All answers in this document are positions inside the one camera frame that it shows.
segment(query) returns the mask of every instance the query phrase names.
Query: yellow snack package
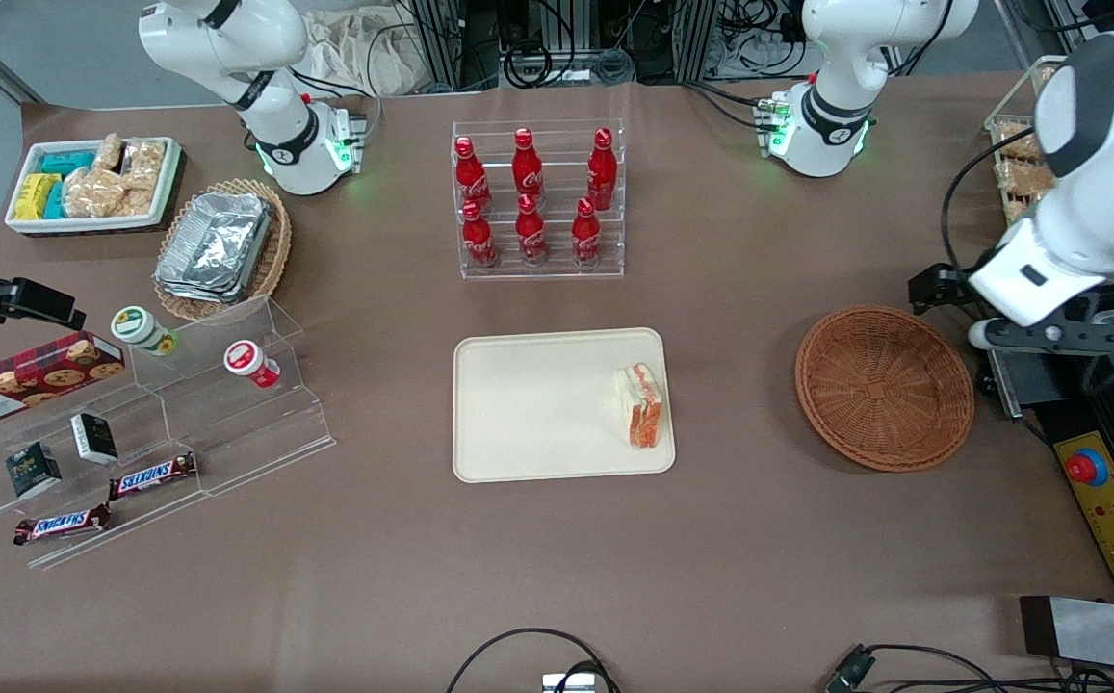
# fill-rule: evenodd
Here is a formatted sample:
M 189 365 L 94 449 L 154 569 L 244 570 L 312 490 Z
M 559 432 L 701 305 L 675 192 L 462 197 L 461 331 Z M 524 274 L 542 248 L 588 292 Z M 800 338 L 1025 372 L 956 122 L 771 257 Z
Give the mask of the yellow snack package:
M 18 219 L 41 219 L 47 206 L 47 195 L 51 186 L 60 183 L 59 174 L 30 174 L 21 183 L 21 195 L 13 203 L 13 216 Z

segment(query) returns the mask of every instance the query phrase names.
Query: clear acrylic display stand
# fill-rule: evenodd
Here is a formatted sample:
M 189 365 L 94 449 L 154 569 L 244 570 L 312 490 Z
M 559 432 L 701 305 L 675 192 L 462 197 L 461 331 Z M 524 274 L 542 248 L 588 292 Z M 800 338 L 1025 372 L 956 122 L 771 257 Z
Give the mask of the clear acrylic display stand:
M 518 193 L 514 186 L 514 131 L 529 127 L 535 135 L 536 153 L 544 163 L 544 237 L 548 242 L 548 262 L 531 267 L 521 262 L 518 234 L 514 222 L 518 216 Z M 613 208 L 596 212 L 599 218 L 599 263 L 579 271 L 574 263 L 574 240 L 570 234 L 574 216 L 578 215 L 578 198 L 586 189 L 586 162 L 592 157 L 597 128 L 613 130 L 613 148 L 617 155 L 617 188 Z M 463 197 L 455 169 L 458 155 L 455 140 L 470 137 L 476 155 L 487 170 L 487 184 L 492 193 L 492 211 L 486 215 L 492 227 L 492 241 L 500 254 L 500 264 L 481 271 L 470 264 L 463 246 L 463 221 L 460 211 Z M 568 119 L 568 121 L 526 123 L 455 123 L 450 138 L 450 176 L 455 186 L 455 232 L 463 280 L 575 280 L 576 277 L 620 276 L 626 272 L 626 124 L 620 118 Z
M 14 547 L 30 567 L 66 562 L 335 443 L 322 402 L 301 378 L 295 343 L 302 330 L 278 304 L 253 299 L 175 333 L 173 354 L 129 350 L 131 373 L 0 421 L 0 538 L 6 545 L 21 519 L 88 510 L 107 500 L 109 479 L 196 452 L 195 477 L 113 500 L 110 529 Z M 261 389 L 223 368 L 224 350 L 238 339 L 260 343 L 278 363 L 282 378 L 275 385 Z M 77 456 L 69 418 L 79 412 L 108 421 L 119 461 L 102 466 Z M 4 460 L 37 440 L 51 448 L 60 482 L 19 499 Z

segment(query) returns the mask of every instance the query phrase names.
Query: wicker basket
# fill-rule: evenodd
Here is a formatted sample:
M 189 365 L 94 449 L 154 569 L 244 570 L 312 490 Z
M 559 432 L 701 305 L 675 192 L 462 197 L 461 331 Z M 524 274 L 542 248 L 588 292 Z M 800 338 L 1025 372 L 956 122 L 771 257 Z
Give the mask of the wicker basket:
M 954 348 L 895 308 L 847 308 L 812 325 L 795 358 L 795 391 L 831 447 L 877 470 L 945 461 L 976 413 Z
M 283 266 L 287 264 L 287 254 L 292 251 L 292 221 L 287 218 L 287 211 L 283 208 L 283 201 L 278 194 L 274 193 L 270 186 L 257 180 L 234 179 L 225 183 L 217 183 L 205 188 L 205 193 L 227 193 L 232 195 L 254 194 L 270 202 L 273 207 L 273 216 L 270 219 L 270 228 L 266 233 L 265 244 L 262 245 L 261 255 L 257 256 L 257 266 L 253 271 L 252 282 L 248 285 L 248 294 L 245 301 L 257 297 L 257 295 L 270 295 L 274 289 L 278 287 L 278 281 L 283 280 Z M 173 242 L 175 228 L 184 217 L 184 212 L 195 201 L 196 195 L 189 202 L 184 203 L 184 207 L 175 215 L 170 227 L 167 230 L 167 237 L 164 237 L 164 246 L 159 250 L 159 258 L 164 256 L 167 246 Z M 167 312 L 182 316 L 184 320 L 202 320 L 213 315 L 224 308 L 231 308 L 234 303 L 217 303 L 214 301 L 195 301 L 193 299 L 182 299 L 178 295 L 166 293 L 164 289 L 155 284 L 155 293 L 159 295 L 159 301 L 167 308 Z

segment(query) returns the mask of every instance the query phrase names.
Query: red emergency stop button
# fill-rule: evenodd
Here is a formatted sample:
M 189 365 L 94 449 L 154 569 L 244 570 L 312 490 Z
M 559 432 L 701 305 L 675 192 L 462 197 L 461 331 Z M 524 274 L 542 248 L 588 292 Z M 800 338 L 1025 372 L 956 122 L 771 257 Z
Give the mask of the red emergency stop button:
M 1108 481 L 1108 468 L 1103 457 L 1089 448 L 1081 448 L 1066 460 L 1066 477 L 1088 486 L 1103 486 Z

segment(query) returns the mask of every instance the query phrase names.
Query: brown paper tablecloth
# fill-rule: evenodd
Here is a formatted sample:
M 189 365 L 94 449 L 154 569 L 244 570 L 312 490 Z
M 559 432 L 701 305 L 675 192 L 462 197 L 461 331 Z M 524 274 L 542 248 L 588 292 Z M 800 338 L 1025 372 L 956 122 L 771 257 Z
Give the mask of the brown paper tablecloth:
M 869 472 L 817 437 L 791 387 L 820 316 L 903 308 L 908 277 L 942 258 L 940 197 L 1014 79 L 891 80 L 868 148 L 829 180 L 761 160 L 745 128 L 681 88 L 388 101 L 363 175 L 284 196 L 295 244 L 275 299 L 307 331 L 305 380 L 338 446 L 57 569 L 25 567 L 0 527 L 1 692 L 433 692 L 515 626 L 585 637 L 629 692 L 814 690 L 858 641 L 1044 675 L 1023 656 L 1015 597 L 1114 597 L 1049 453 L 981 399 L 938 469 Z M 584 114 L 628 123 L 626 276 L 460 280 L 450 123 Z M 25 111 L 28 144 L 109 130 L 178 139 L 182 199 L 263 176 L 226 107 Z M 987 167 L 961 186 L 952 224 L 962 256 L 1000 233 Z M 156 304 L 159 238 L 0 228 L 0 276 L 78 295 L 106 332 L 117 308 Z M 927 320 L 962 342 L 960 314 Z M 666 345 L 674 468 L 457 481 L 460 339 L 632 325 Z M 4 325 L 0 357 L 58 334 Z M 561 642 L 498 645 L 461 690 L 538 690 L 578 658 Z M 965 672 L 893 654 L 873 681 L 916 674 Z

